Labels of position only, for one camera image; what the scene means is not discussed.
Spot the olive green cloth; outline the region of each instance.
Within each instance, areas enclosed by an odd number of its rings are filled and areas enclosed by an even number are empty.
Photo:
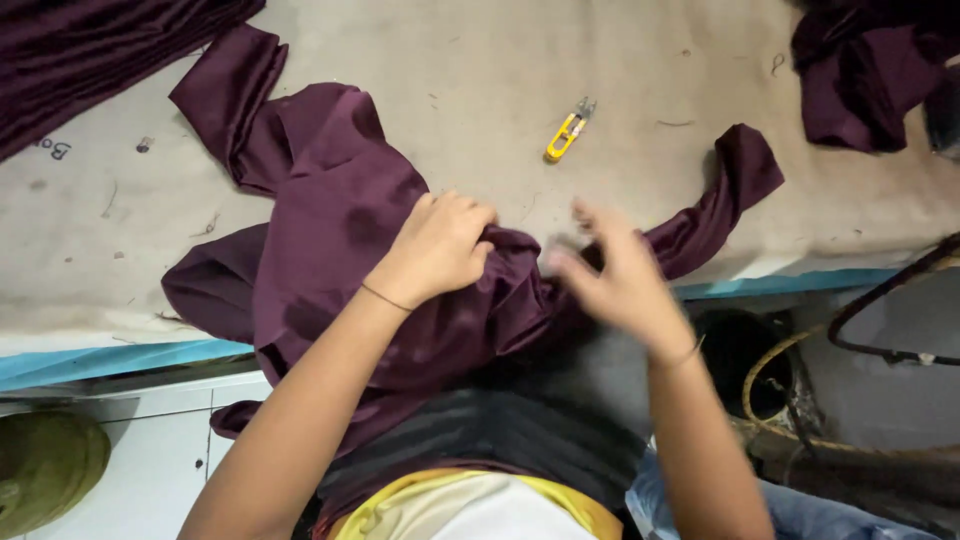
[[[0,418],[0,540],[66,513],[107,469],[110,441],[96,421],[43,411]]]

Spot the hand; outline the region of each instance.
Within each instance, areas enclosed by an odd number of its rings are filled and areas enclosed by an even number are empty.
[[[427,300],[475,283],[483,275],[490,242],[479,242],[496,210],[447,191],[424,193],[387,255],[364,284],[398,306],[415,309]]]
[[[673,298],[660,266],[642,236],[620,212],[576,200],[573,217],[603,250],[606,266],[597,274],[580,256],[557,247],[547,264],[593,317],[629,332],[650,347],[654,361],[689,356],[693,329]]]

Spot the left hand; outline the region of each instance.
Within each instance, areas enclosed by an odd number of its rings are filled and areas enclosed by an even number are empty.
[[[491,206],[456,191],[436,199],[424,193],[364,284],[408,309],[473,284],[493,250],[490,242],[477,242],[491,223],[496,223]]]

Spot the dark bucket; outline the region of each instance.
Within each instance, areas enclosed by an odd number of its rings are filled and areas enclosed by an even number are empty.
[[[693,326],[703,338],[701,352],[713,385],[727,412],[746,419],[743,411],[743,383],[750,369],[786,336],[761,316],[742,309],[707,311],[697,317]],[[793,387],[790,359],[794,349],[780,353],[760,370],[750,391],[750,407],[760,420],[769,420],[786,408],[787,397],[769,382],[773,379],[783,388]]]

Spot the beige table surface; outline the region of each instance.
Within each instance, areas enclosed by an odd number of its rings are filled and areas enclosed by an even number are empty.
[[[269,0],[252,24],[290,43],[275,97],[360,86],[432,189],[491,201],[540,241],[572,232],[575,195],[657,225],[696,202],[713,140],[744,122],[786,184],[681,283],[901,265],[960,230],[960,166],[929,153],[919,110],[894,155],[807,144],[797,76],[771,75],[798,20],[781,0]],[[50,134],[71,145],[61,160],[30,147],[0,164],[0,354],[205,337],[156,317],[172,314],[159,279],[272,203],[235,192],[166,99],[195,60]],[[584,95],[593,120],[544,165]]]

